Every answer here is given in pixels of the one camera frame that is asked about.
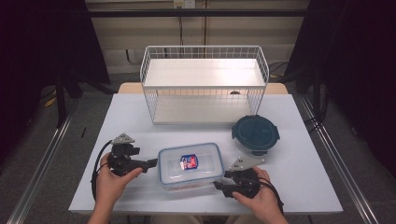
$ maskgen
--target black fabric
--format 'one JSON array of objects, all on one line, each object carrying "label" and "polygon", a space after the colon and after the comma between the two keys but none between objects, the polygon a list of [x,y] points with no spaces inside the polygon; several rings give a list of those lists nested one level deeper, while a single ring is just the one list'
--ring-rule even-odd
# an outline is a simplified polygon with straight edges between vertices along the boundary
[{"label": "black fabric", "polygon": [[359,1],[347,9],[324,81],[373,154],[396,176],[396,7]]},{"label": "black fabric", "polygon": [[83,78],[109,82],[91,19],[55,13],[73,10],[87,10],[84,0],[0,3],[0,161],[33,117],[42,88],[57,76],[73,97],[81,96],[77,82]]}]

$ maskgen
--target metal wire shelf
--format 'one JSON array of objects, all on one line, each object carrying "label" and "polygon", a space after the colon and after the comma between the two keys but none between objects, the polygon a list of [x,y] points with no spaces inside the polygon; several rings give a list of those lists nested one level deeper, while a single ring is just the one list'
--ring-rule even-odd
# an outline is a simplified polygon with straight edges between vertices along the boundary
[{"label": "metal wire shelf", "polygon": [[269,78],[258,46],[150,46],[140,71],[153,123],[255,115]]}]

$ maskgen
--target hand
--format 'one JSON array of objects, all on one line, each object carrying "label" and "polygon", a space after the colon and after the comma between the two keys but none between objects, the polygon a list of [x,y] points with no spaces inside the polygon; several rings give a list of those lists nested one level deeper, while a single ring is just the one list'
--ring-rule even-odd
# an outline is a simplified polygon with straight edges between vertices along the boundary
[{"label": "hand", "polygon": [[107,153],[101,160],[101,169],[96,180],[96,202],[113,204],[119,199],[126,185],[142,173],[142,168],[136,168],[125,176],[117,176],[111,173]]},{"label": "hand", "polygon": [[96,202],[89,223],[108,223],[116,201],[119,199],[126,185],[138,177],[143,169],[136,168],[125,176],[114,175],[107,165],[107,153],[101,160],[101,169],[96,179]]},{"label": "hand", "polygon": [[[270,176],[266,171],[258,167],[254,167],[253,170],[258,177],[270,181]],[[233,192],[233,196],[238,202],[248,207],[255,217],[266,224],[288,223],[279,210],[275,194],[265,186],[262,186],[257,195],[252,199],[238,192]]]}]

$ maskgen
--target white tabletop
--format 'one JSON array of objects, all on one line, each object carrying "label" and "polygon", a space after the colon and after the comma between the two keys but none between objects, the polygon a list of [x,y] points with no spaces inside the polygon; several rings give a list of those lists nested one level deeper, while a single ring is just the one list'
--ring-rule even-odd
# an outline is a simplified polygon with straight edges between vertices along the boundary
[{"label": "white tabletop", "polygon": [[[291,95],[264,95],[259,112],[277,126],[280,140],[260,165],[268,171],[287,214],[336,213],[343,211],[332,184],[306,131]],[[127,133],[136,140],[140,154],[134,160],[157,158],[167,147],[206,142],[218,144],[225,169],[238,157],[246,157],[231,138],[230,124],[153,125],[143,94],[115,94],[108,109],[87,168],[70,204],[71,212],[89,214],[94,206],[91,175],[103,145]],[[225,198],[214,186],[168,192],[160,185],[158,169],[133,180],[114,206],[113,212],[131,214],[244,215],[249,210]]]}]

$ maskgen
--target power outlet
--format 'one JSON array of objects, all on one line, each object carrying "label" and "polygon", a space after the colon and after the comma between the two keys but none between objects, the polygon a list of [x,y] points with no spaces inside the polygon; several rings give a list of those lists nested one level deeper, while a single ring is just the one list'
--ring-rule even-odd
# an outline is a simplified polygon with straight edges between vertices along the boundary
[{"label": "power outlet", "polygon": [[195,8],[195,0],[184,0],[184,8]]},{"label": "power outlet", "polygon": [[184,8],[184,0],[174,0],[174,8]]},{"label": "power outlet", "polygon": [[195,0],[174,0],[174,8],[195,8]]}]

